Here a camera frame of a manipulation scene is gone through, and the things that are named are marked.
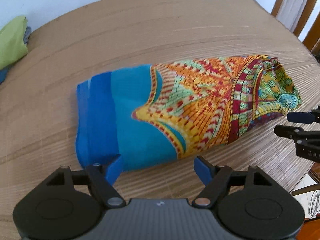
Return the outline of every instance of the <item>colorful patterned fabric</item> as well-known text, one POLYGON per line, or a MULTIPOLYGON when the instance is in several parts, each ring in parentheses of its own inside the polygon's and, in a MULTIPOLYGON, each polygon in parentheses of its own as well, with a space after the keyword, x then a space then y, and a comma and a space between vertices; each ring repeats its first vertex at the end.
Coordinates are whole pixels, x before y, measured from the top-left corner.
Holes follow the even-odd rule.
POLYGON ((80 163, 105 163, 120 153, 131 170, 231 143, 296 109, 301 98, 277 58, 253 55, 101 74, 78 86, 78 104, 80 163))

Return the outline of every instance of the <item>green cloth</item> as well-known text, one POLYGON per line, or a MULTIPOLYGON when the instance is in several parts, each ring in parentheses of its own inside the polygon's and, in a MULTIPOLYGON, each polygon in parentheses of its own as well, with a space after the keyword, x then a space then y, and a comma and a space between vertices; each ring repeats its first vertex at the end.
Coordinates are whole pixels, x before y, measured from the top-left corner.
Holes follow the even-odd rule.
POLYGON ((25 16, 17 16, 0 30, 0 70, 28 53, 23 42, 27 22, 25 16))

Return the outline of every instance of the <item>chair leg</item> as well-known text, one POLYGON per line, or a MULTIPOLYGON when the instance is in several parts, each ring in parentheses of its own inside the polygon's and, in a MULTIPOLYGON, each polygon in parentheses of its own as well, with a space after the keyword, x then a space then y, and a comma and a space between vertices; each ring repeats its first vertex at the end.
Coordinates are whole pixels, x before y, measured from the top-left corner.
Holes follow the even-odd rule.
POLYGON ((296 196, 296 195, 300 195, 300 194, 307 193, 310 191, 315 191, 315 190, 320 190, 320 183, 294 190, 293 192, 291 192, 291 194, 292 196, 296 196))

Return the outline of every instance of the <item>wooden table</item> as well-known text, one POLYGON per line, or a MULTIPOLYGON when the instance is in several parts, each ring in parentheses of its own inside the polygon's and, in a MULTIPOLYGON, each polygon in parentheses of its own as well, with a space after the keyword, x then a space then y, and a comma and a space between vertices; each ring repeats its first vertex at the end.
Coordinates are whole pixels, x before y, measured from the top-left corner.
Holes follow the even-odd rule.
MULTIPOLYGON (((75 91, 92 75, 142 63, 269 54, 299 88, 301 111, 320 101, 318 63, 253 0, 102 0, 36 30, 28 47, 0 86, 0 239, 19 238, 12 210, 33 187, 61 165, 80 169, 75 91)), ((292 190, 312 162, 295 156, 293 141, 273 134, 286 123, 277 119, 203 156, 238 170, 258 165, 292 190)), ((202 184, 192 161, 122 174, 116 188, 126 199, 193 198, 202 184)))

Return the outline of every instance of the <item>screw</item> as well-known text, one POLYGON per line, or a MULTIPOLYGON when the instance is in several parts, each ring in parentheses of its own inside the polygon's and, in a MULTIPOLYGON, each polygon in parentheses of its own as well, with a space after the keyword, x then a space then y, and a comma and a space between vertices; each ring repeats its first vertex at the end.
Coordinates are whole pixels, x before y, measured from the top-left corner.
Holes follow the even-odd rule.
POLYGON ((108 199, 108 204, 113 207, 118 207, 123 203, 123 200, 119 197, 112 197, 108 199))
POLYGON ((195 203, 198 205, 198 206, 202 206, 202 207, 205 207, 205 206, 209 206, 211 201, 210 199, 208 198, 205 198, 205 197, 200 197, 200 198, 197 198, 195 200, 195 203))

